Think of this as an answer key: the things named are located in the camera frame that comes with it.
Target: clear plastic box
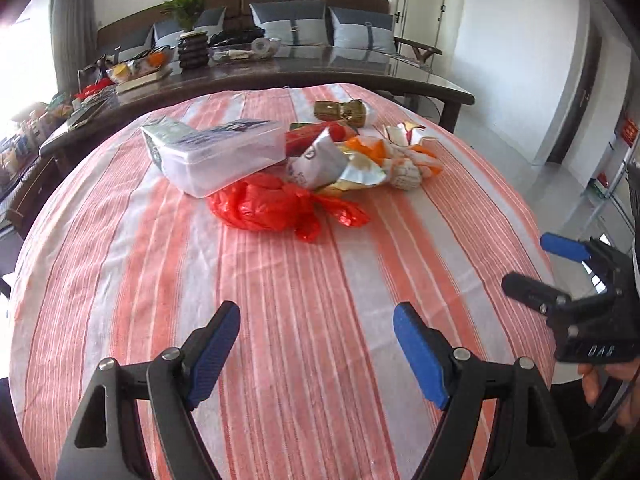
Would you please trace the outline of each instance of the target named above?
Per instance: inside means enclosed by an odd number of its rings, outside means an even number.
[[[281,123],[254,119],[200,132],[169,117],[142,125],[151,160],[174,186],[196,198],[284,160],[286,131]]]

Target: black vase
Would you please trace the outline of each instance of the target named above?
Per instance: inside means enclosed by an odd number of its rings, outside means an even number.
[[[209,62],[206,32],[185,32],[178,40],[180,68],[198,68]]]

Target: tiled floor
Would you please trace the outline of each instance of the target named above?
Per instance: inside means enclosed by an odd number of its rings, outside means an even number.
[[[507,181],[523,196],[538,221],[541,232],[554,232],[569,238],[600,238],[629,252],[633,233],[615,205],[587,190],[557,164],[532,166],[498,135],[480,124],[473,115],[462,112],[456,135],[469,143],[491,162]],[[557,286],[574,297],[595,294],[590,276],[583,266],[551,256]],[[575,365],[557,364],[554,382],[577,379]]]

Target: coffee table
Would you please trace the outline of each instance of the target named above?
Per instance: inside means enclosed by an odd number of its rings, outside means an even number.
[[[66,176],[104,139],[141,115],[200,95],[223,90],[257,90],[289,86],[301,88],[330,83],[353,83],[393,95],[426,96],[444,103],[440,126],[453,132],[463,104],[474,96],[431,74],[417,62],[381,52],[322,46],[281,46],[269,60],[209,62],[195,70],[170,64],[171,75],[157,82],[112,94],[87,124],[72,131],[66,124],[40,147],[40,155],[53,155]]]

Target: curtain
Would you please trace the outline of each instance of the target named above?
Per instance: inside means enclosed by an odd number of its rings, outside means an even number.
[[[58,90],[76,94],[78,70],[97,59],[94,0],[50,0],[49,13]]]

